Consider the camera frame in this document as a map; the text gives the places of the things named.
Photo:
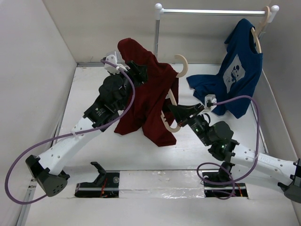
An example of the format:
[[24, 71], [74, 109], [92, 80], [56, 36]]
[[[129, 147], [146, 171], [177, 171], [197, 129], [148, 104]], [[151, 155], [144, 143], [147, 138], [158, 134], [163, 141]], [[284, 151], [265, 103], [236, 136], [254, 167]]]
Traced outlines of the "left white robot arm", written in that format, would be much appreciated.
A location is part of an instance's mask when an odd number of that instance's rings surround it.
[[30, 155], [26, 165], [46, 196], [58, 195], [68, 183], [69, 175], [63, 171], [66, 163], [88, 142], [103, 133], [120, 119], [119, 111], [126, 113], [135, 98], [135, 88], [148, 80], [147, 67], [134, 61], [126, 67], [107, 62], [109, 73], [99, 87], [99, 96], [84, 112], [71, 133], [39, 156]]

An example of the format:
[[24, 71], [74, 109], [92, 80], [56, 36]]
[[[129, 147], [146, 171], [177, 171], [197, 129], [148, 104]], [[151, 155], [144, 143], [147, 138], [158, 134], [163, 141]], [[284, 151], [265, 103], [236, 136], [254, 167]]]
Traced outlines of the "dark red t shirt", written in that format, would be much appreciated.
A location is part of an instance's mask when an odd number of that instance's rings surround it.
[[167, 94], [171, 90], [175, 99], [178, 99], [177, 72], [171, 65], [158, 62], [150, 51], [134, 39], [119, 41], [118, 50], [125, 62], [134, 61], [147, 66], [148, 81], [135, 89], [134, 103], [119, 120], [114, 132], [126, 135], [142, 129], [143, 134], [158, 147], [175, 145], [176, 138], [165, 128], [161, 115], [165, 115], [168, 124], [173, 123], [174, 116], [168, 108], [171, 101]]

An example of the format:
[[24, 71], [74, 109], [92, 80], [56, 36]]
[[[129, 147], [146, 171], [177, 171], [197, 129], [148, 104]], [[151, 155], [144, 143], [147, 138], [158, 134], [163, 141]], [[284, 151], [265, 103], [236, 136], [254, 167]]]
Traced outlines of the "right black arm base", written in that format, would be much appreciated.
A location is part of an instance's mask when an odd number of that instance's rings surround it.
[[248, 197], [245, 183], [232, 183], [229, 174], [223, 169], [202, 171], [202, 177], [212, 183], [201, 183], [205, 188], [205, 197], [226, 199], [230, 197]]

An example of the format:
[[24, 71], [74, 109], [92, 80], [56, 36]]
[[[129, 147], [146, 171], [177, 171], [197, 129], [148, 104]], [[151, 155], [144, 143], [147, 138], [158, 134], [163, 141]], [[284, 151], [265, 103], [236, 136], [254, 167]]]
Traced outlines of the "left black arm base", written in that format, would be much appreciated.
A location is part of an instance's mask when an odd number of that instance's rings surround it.
[[120, 172], [107, 172], [98, 162], [90, 163], [98, 172], [93, 182], [76, 185], [74, 196], [77, 198], [119, 198]]

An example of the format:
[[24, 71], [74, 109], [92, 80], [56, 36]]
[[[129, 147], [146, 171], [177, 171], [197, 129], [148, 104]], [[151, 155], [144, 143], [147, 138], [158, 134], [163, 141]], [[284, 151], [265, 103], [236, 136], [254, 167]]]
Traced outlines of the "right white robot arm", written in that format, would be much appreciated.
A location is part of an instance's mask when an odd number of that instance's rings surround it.
[[177, 125], [188, 125], [208, 152], [222, 164], [208, 176], [197, 168], [203, 184], [213, 191], [233, 187], [237, 182], [253, 184], [281, 192], [291, 201], [301, 201], [301, 161], [287, 161], [249, 149], [234, 140], [234, 132], [224, 121], [213, 125], [206, 121], [205, 107], [170, 105]]

